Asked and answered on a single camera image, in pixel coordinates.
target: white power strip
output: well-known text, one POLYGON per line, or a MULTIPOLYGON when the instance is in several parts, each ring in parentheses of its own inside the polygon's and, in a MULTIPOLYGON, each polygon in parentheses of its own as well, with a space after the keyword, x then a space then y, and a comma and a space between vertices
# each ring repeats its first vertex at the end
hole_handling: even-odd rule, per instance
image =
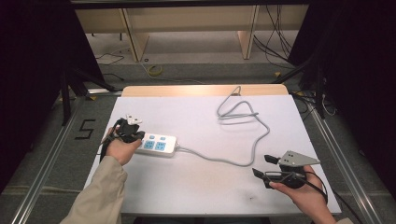
POLYGON ((145 133, 142 145, 136 153, 149 154, 162 157, 172 157, 175 154, 176 138, 156 133, 145 133))

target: floor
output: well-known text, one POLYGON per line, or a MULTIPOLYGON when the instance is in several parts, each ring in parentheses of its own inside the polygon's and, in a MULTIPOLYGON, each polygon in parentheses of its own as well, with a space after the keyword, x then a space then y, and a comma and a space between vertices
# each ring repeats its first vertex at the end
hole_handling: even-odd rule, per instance
MULTIPOLYGON (((263 43, 267 43, 270 35, 271 32, 256 34, 263 43)), ((297 32, 285 31, 284 35, 292 45, 297 32)), ((257 46, 253 46, 249 60, 242 59, 236 32, 152 34, 142 63, 135 63, 132 60, 125 36, 122 40, 120 40, 120 34, 95 34, 87 35, 87 38, 103 71, 109 67, 107 64, 119 65, 119 67, 135 65, 133 68, 136 69, 142 65, 146 67, 162 65, 168 69, 167 71, 175 73, 183 65, 188 66, 188 68, 183 68, 187 69, 186 71, 196 70, 199 67, 207 69, 207 67, 226 65, 222 67, 232 67, 235 70, 242 67, 242 71, 248 72, 251 69, 252 73, 255 73, 257 70, 254 69, 257 69, 258 64, 265 64, 271 66, 271 69, 266 70, 264 75, 266 78, 274 79, 276 78, 275 72, 280 71, 281 74, 284 74, 288 69, 271 65, 271 63, 290 66, 277 57, 265 56, 257 46)), ((278 39, 272 37, 269 47, 284 55, 284 50, 278 39)), ((191 77, 189 74, 185 74, 183 78, 191 77)), ((118 83, 118 79, 114 76, 107 76, 106 80, 109 82, 114 80, 115 83, 118 83)), ((298 77, 288 80, 285 85, 289 91, 297 91, 297 83, 298 77)), ((93 89, 97 88, 91 84, 87 84, 87 86, 93 89)), ((49 166, 46 178, 43 180, 44 187, 38 192, 37 198, 32 199, 33 208, 28 210, 25 221, 26 223, 54 223, 59 222, 67 214, 68 208, 82 189, 87 172, 91 168, 92 155, 94 155, 103 134, 103 132, 93 132, 91 139, 84 142, 77 141, 76 137, 83 134, 79 131, 80 123, 85 120, 91 124, 92 129, 103 130, 115 100, 116 96, 101 97, 99 95, 97 98, 87 99, 78 97, 72 103, 77 118, 69 127, 61 126, 62 102, 54 103, 48 121, 43 125, 40 137, 35 141, 35 150, 26 156, 20 169, 0 196, 0 210, 2 211, 0 223, 12 222, 12 219, 17 215, 16 212, 21 211, 21 204, 26 199, 26 193, 32 189, 41 165, 46 163, 48 156, 51 156, 54 146, 61 146, 61 151, 59 154, 53 155, 55 163, 49 166), (87 121, 92 118, 96 121, 91 123, 87 121)), ((359 146, 354 142, 342 115, 332 116, 333 108, 329 108, 326 119, 321 120, 318 119, 318 115, 312 107, 306 107, 306 104, 299 100, 296 100, 296 105, 302 111, 305 128, 321 158, 323 169, 333 190, 350 204, 358 217, 362 219, 362 223, 395 223, 396 202, 382 185, 370 163, 359 153, 359 146), (341 160, 345 160, 344 163, 339 163, 340 153, 343 158, 341 160), (340 167, 340 164, 346 164, 346 169, 340 167)), ((341 201, 340 204, 343 214, 337 218, 350 217, 354 223, 359 223, 341 201)), ((309 223, 309 219, 303 215, 271 217, 270 219, 271 223, 279 224, 309 223)), ((133 220, 133 217, 123 214, 122 223, 132 223, 133 220)))

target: white tabletop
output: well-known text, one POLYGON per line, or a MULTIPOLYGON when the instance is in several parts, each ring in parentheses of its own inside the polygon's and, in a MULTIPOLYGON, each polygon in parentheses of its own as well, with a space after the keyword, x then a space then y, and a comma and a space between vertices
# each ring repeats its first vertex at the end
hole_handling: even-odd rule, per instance
MULTIPOLYGON (((173 135, 181 147, 208 157, 248 162, 254 140, 266 130, 255 119, 249 119, 248 123, 221 125, 216 111, 224 99, 224 96, 120 97, 107 127, 131 114, 143 120, 139 131, 173 135)), ((185 152, 177 152, 173 158, 135 154, 124 165, 128 179, 121 212, 161 217, 300 214, 289 197, 267 189, 252 173, 252 168, 262 172, 280 171, 278 165, 265 162, 265 154, 281 157, 293 150, 317 158, 293 99, 289 95, 233 96, 222 111, 242 100, 250 102, 259 118, 271 129, 258 143, 252 165, 238 167, 206 161, 185 152)), ((235 111, 238 112, 249 113, 249 110, 241 105, 235 111)), ((86 185, 91 182, 98 162, 99 156, 86 185)), ((341 213, 321 166, 313 165, 313 168, 327 186, 331 212, 341 213)))

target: beige sleeve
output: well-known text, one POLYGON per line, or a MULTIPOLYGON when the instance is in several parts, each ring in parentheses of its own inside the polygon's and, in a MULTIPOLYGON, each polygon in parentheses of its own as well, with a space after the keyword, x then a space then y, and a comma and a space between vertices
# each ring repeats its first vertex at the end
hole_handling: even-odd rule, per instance
POLYGON ((117 160, 105 156, 91 184, 77 196, 69 215, 61 223, 120 223, 126 177, 117 160))
POLYGON ((349 218, 344 218, 337 221, 337 224, 353 224, 353 222, 349 218))

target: table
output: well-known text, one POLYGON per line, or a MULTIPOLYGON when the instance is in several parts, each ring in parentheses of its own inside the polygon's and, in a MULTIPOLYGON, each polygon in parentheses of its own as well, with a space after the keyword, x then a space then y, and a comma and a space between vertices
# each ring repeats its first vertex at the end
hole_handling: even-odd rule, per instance
MULTIPOLYGON (((233 147, 242 148, 249 144, 250 134, 261 127, 257 123, 251 123, 251 126, 242 128, 219 128, 218 124, 212 125, 215 121, 210 117, 215 114, 216 108, 213 111, 211 109, 213 105, 222 101, 235 87, 128 87, 116 102, 108 126, 112 126, 126 111, 133 110, 143 119, 142 131, 155 129, 158 133, 169 133, 168 135, 176 136, 181 145, 196 147, 211 157, 245 161, 249 153, 233 150, 233 147), (183 112, 187 116, 175 112, 180 111, 177 105, 185 106, 183 112), (201 105, 207 106, 207 109, 200 109, 201 105), (171 118, 172 113, 177 113, 176 119, 171 118), (205 123, 214 128, 202 132, 197 124, 205 126, 205 123), (224 133, 224 137, 228 141, 223 136, 216 135, 227 129, 230 132, 224 133), (235 130, 242 132, 237 133, 236 136, 239 137, 232 141, 229 137, 235 130)), ((135 154, 131 162, 124 166, 129 177, 125 184, 126 197, 121 212, 141 217, 270 217, 301 214, 286 195, 266 189, 251 171, 253 167, 262 171, 277 171, 278 166, 264 162, 262 156, 282 156, 286 149, 293 148, 307 156, 317 157, 297 108, 282 85, 242 85, 241 88, 242 96, 230 99, 235 102, 240 99, 249 100, 272 130, 258 144, 254 163, 248 167, 238 167, 206 161, 182 152, 177 152, 170 159, 135 154)), ((93 163, 87 184, 90 183, 98 162, 99 156, 93 163)), ((314 165, 313 168, 327 189, 330 189, 320 165, 314 165)), ((341 213, 332 192, 329 192, 329 208, 334 214, 341 213)))

